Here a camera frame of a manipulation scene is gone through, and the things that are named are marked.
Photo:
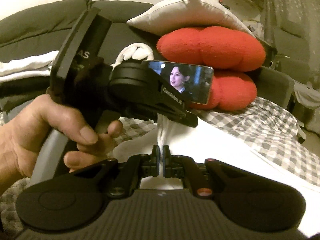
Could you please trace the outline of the person's left hand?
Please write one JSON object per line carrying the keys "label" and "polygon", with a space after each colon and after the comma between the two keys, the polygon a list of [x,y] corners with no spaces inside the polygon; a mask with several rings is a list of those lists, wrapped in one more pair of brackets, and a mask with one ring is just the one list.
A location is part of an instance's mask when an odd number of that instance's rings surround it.
{"label": "person's left hand", "polygon": [[76,142],[77,149],[65,154],[63,162],[79,170],[104,160],[114,148],[123,124],[114,120],[105,134],[98,134],[79,110],[55,103],[49,95],[38,96],[11,121],[1,126],[1,193],[33,173],[41,147],[51,129]]}

